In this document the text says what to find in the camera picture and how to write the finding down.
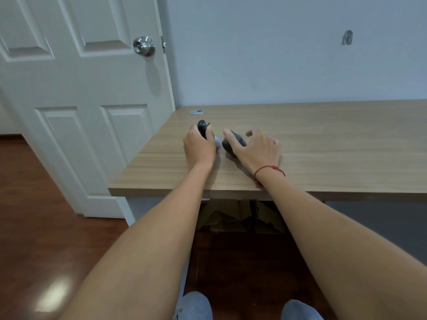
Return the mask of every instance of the hand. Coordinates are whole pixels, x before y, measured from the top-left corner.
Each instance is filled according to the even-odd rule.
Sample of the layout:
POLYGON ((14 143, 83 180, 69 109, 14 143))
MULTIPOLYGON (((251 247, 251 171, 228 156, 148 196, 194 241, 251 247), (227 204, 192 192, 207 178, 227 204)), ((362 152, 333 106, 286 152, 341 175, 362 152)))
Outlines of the hand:
POLYGON ((259 129, 249 130, 246 135, 253 135, 253 138, 243 147, 230 130, 224 130, 234 154, 252 175, 262 166, 279 164, 280 144, 277 140, 263 135, 259 129))
POLYGON ((188 170, 196 164, 208 167, 211 170, 216 157, 216 143, 212 125, 206 128, 206 138, 200 134, 197 126, 192 126, 182 139, 184 151, 187 158, 188 170))

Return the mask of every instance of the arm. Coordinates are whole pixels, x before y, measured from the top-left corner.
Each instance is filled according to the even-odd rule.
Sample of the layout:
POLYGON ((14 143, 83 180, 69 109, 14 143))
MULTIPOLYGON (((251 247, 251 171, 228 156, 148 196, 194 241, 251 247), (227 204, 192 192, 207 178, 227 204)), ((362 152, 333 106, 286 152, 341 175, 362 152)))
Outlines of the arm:
POLYGON ((170 319, 190 253, 201 195, 216 156, 211 126, 184 137, 189 172, 127 229, 83 282, 61 320, 170 319))
MULTIPOLYGON (((252 174, 261 166, 278 164, 280 145, 258 130, 247 147, 228 130, 225 136, 252 174)), ((295 187, 281 172, 263 168, 257 179, 275 201, 340 319, 427 319, 427 267, 295 187)))

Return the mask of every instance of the desk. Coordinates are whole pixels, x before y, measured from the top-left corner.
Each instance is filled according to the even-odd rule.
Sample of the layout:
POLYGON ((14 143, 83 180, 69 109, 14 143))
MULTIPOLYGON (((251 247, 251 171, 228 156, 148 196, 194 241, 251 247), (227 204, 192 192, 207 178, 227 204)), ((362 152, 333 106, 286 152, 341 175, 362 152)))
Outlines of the desk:
MULTIPOLYGON (((224 128, 244 136, 259 127, 279 140, 286 177, 321 200, 427 200, 427 100, 181 107, 110 184, 111 195, 166 196, 187 172, 182 137, 200 119, 221 139, 224 128)), ((269 199, 223 148, 203 197, 269 199)))

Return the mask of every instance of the forearm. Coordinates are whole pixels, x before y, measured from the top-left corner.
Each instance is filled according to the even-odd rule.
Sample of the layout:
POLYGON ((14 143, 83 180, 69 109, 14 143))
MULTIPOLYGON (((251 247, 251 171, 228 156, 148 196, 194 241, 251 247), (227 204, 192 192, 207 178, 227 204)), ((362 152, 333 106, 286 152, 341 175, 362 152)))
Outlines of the forearm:
POLYGON ((375 232, 288 183, 257 178, 340 319, 426 319, 427 268, 375 232))
POLYGON ((84 281, 64 319, 169 319, 210 172, 195 166, 132 225, 84 281))

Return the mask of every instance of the silver door knob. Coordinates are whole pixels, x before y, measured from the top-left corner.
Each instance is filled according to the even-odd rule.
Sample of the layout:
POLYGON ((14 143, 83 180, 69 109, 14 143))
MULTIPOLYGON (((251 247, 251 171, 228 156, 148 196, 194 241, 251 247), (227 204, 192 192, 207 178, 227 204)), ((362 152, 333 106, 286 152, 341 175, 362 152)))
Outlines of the silver door knob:
POLYGON ((150 37, 142 36, 134 39, 132 43, 135 53, 141 54, 145 57, 149 57, 154 54, 156 47, 154 41, 150 37))

